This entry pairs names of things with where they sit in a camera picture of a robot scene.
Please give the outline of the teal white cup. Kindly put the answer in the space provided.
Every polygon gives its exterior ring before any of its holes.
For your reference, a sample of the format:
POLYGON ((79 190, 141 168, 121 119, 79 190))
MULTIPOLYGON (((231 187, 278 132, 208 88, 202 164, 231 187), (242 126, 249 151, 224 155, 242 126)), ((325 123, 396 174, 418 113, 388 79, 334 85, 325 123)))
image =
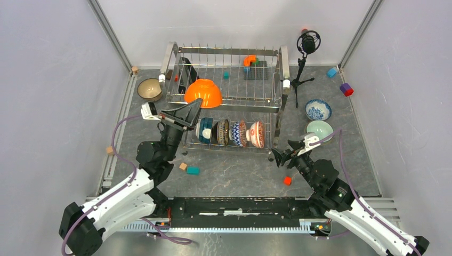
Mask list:
POLYGON ((213 118, 203 117, 196 126, 196 136, 201 143, 210 144, 212 137, 213 118))

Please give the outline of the celadon green bowl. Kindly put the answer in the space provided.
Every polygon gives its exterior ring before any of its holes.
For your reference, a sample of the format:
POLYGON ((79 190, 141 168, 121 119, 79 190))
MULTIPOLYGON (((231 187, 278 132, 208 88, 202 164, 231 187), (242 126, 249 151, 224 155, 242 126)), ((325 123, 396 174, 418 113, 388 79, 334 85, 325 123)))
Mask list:
POLYGON ((321 140, 321 144, 330 143, 334 136, 328 137, 333 133, 333 128, 325 122, 315 121, 309 122, 305 126, 305 132, 311 142, 318 142, 321 140))

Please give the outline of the pale green bowl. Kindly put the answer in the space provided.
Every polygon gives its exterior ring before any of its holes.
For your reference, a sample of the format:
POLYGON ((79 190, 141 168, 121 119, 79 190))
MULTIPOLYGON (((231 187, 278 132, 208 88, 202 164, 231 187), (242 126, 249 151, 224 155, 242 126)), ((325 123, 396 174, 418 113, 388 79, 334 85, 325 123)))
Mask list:
POLYGON ((333 128, 325 121, 311 121, 305 126, 305 133, 313 132, 320 140, 334 132, 333 128))

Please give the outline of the orange plastic bowl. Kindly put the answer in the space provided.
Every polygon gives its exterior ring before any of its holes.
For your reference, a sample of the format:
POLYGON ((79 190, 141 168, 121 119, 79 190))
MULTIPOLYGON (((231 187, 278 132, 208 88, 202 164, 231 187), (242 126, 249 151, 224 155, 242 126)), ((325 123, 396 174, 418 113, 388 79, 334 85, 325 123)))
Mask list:
POLYGON ((197 79, 190 84, 185 92, 184 100, 191 103, 202 99, 202 108, 215 108, 222 104, 222 93, 220 88, 210 79, 197 79))

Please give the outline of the pink patterned bowl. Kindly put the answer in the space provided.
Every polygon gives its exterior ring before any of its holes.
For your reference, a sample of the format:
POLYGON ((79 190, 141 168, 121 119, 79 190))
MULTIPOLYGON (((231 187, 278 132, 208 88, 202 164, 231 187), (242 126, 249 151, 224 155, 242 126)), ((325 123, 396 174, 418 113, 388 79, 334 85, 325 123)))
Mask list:
POLYGON ((262 121, 253 123, 246 131, 246 139, 256 148, 265 146, 265 129, 262 121))

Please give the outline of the dark patterned bowl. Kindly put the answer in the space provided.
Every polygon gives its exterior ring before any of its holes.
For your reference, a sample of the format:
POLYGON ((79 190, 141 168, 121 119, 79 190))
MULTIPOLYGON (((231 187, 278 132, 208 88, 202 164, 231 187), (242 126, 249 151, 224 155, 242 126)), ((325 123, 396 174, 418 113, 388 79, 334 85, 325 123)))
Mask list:
POLYGON ((229 121, 222 119, 217 123, 217 141, 221 146, 227 146, 229 144, 229 121))

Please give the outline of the blue white floral bowl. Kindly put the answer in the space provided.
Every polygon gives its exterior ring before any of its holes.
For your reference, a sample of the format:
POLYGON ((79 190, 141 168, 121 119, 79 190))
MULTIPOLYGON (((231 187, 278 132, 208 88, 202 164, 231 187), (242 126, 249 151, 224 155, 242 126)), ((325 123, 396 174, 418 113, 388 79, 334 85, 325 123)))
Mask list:
POLYGON ((312 121, 325 121, 331 117, 332 109, 327 102, 313 99, 305 104, 305 113, 312 121))

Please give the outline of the brown glazed bowl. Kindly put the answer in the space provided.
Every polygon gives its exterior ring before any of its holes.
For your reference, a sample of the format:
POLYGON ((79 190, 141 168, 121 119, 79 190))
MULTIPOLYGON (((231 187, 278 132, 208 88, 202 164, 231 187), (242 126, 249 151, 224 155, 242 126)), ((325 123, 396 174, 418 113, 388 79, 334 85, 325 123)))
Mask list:
POLYGON ((148 78, 142 81, 138 85, 137 93, 140 98, 149 102, 159 101, 163 96, 160 82, 156 78, 148 78))

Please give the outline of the blue zigzag patterned bowl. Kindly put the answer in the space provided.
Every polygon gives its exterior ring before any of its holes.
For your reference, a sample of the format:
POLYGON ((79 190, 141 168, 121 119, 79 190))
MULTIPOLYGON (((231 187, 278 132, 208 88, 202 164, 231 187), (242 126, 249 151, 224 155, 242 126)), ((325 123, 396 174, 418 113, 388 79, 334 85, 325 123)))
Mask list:
POLYGON ((230 141, 232 141, 238 147, 246 147, 246 130, 247 126, 244 120, 233 123, 232 127, 229 130, 230 141))

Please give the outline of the steel two-tier dish rack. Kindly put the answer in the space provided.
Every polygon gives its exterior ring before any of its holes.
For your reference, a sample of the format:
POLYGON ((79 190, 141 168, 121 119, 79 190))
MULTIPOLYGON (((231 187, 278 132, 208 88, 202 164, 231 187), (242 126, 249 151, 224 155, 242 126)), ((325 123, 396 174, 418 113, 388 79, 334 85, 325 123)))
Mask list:
POLYGON ((167 45, 159 81, 166 88, 166 101, 173 105, 185 105, 184 94, 178 92, 178 63, 186 57, 198 72, 199 78, 212 80, 221 90, 222 104, 205 109, 201 117, 211 117, 214 122, 227 119, 229 124, 244 120, 248 126, 262 121, 265 129, 265 146, 256 148, 251 142, 246 147, 238 147, 233 142, 221 146, 217 141, 210 144, 201 143, 195 132, 183 136, 183 152, 189 150, 211 150, 238 154, 264 155, 272 160, 271 148, 276 148, 280 139, 284 110, 281 108, 283 83, 281 79, 290 78, 288 48, 234 48, 226 46, 167 45), (256 55, 259 61, 266 61, 269 67, 269 79, 245 80, 243 60, 248 55, 256 55), (168 70, 173 71, 172 78, 166 80, 168 70), (229 72, 229 79, 223 78, 229 72))

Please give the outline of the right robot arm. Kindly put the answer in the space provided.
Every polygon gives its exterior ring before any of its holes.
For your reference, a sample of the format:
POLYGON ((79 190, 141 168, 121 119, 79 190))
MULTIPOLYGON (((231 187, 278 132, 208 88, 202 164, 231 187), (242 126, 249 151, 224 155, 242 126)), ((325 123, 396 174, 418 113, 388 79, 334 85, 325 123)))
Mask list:
POLYGON ((272 149, 277 166, 295 168, 313 190, 308 211, 338 222, 366 242, 378 255, 423 255, 430 242, 396 227, 376 212, 348 183, 339 178, 332 161, 313 161, 303 141, 290 141, 290 148, 272 149))

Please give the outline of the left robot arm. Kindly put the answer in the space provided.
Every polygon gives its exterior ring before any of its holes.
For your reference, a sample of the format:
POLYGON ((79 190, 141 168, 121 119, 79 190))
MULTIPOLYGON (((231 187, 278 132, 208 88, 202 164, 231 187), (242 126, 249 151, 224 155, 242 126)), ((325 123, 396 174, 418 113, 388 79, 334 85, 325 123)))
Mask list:
POLYGON ((166 197, 157 189, 174 165, 184 132, 193 130, 201 112, 202 99, 182 107, 157 111, 154 103, 141 106, 139 118, 159 121, 163 126, 158 141, 145 141, 138 147, 139 166, 123 181, 102 195, 78 205, 67 205, 59 235, 62 255, 93 255, 102 243, 125 225, 143 217, 162 217, 167 212, 166 197))

